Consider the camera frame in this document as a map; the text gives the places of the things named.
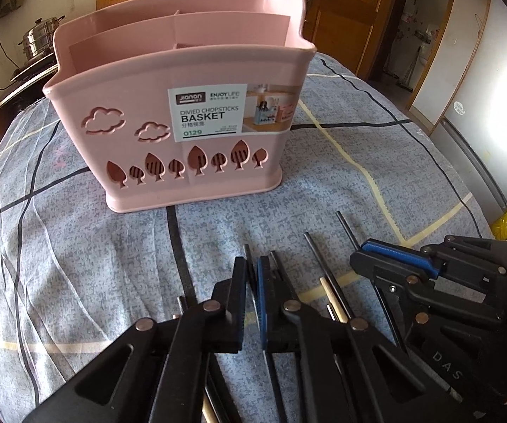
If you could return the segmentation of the black chopstick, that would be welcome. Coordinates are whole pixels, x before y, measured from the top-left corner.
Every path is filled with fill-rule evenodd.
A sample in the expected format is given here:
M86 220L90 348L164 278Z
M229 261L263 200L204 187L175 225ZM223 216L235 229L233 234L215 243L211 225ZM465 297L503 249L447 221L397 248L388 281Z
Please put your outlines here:
M359 250L361 248L361 246L358 243L358 240L357 240L354 232L352 231L352 228L350 227L350 225L348 224L348 222L346 221L346 219L342 215L342 212L337 211L336 216L337 216L337 218L340 222L340 225L342 226L345 234L347 235L348 240L350 241L352 247L354 248L354 250Z
M178 296L177 298L180 314L185 313L187 310L187 302L185 296Z
M326 277L328 282L331 284L331 287L332 287L333 291L335 292L336 296L338 297L338 300L339 300L340 304L342 305L342 308L345 310L347 316L349 317L349 321L351 321L355 317L355 314L354 314L353 310L351 309L349 303L347 302L347 300L342 292L342 288L338 284L338 281L335 278L334 273L329 268L329 265L325 261L321 251L319 250L318 246L316 245L316 243L315 243L314 239L312 238L312 236L310 235L310 233L305 232L303 234L303 236L304 236L305 240L307 241L309 248L313 252L315 259L318 262L319 267L323 271L324 277Z

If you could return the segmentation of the beige wooden chopstick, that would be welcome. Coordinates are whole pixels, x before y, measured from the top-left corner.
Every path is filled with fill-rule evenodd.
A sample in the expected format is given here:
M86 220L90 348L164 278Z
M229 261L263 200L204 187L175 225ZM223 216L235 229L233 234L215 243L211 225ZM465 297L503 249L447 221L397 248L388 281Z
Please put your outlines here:
M216 412L214 411L214 408L212 407L212 404L206 393L204 394L202 413L206 423L219 422Z
M342 305L340 304L338 297L333 291L331 284L328 282L327 278L321 277L319 281L328 299L328 311L332 319L341 323L348 323L349 317L347 316L345 310L342 308Z

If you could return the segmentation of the blue plaid tablecloth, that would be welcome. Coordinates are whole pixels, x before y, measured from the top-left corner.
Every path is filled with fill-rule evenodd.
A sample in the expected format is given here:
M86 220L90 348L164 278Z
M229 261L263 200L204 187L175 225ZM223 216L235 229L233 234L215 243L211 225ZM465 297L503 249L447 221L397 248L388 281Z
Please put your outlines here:
M267 193L116 214L52 104L20 113L0 144L0 419L23 420L137 319L205 300L245 250L275 251L300 299L324 309L305 232L355 313L388 332L337 211L360 241L491 233L432 141L328 55L311 63L281 165Z

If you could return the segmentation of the pink divided chopsticks basket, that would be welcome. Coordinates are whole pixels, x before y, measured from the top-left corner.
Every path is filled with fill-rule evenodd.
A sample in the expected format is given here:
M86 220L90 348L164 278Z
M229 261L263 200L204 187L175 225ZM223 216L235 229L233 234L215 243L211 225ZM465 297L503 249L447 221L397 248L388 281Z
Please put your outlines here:
M304 0L130 0L53 36L45 85L125 213L267 192L315 56Z

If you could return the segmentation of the brown wooden door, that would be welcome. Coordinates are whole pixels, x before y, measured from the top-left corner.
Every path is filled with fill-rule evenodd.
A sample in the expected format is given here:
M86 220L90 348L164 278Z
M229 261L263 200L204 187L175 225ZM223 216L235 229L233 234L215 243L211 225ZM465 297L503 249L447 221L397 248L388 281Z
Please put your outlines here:
M359 78L369 78L395 0L305 0L303 36Z

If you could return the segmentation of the black induction cooker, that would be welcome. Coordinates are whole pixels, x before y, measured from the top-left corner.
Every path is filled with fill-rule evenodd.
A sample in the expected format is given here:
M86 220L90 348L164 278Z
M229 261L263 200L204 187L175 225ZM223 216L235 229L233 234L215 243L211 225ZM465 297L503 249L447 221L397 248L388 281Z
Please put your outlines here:
M25 81L46 70L46 68L53 67L55 64L56 56L53 51L36 55L36 57L29 59L23 67L14 72L12 78L10 78L10 82Z

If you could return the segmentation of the stainless steel steamer pot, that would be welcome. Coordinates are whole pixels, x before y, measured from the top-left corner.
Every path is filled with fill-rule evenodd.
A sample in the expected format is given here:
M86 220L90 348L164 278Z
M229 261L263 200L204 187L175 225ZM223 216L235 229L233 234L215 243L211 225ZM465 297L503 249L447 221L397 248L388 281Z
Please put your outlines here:
M23 35L19 43L28 60L53 48L53 35L65 17L66 16L53 16L46 19L38 18L35 20L34 26Z

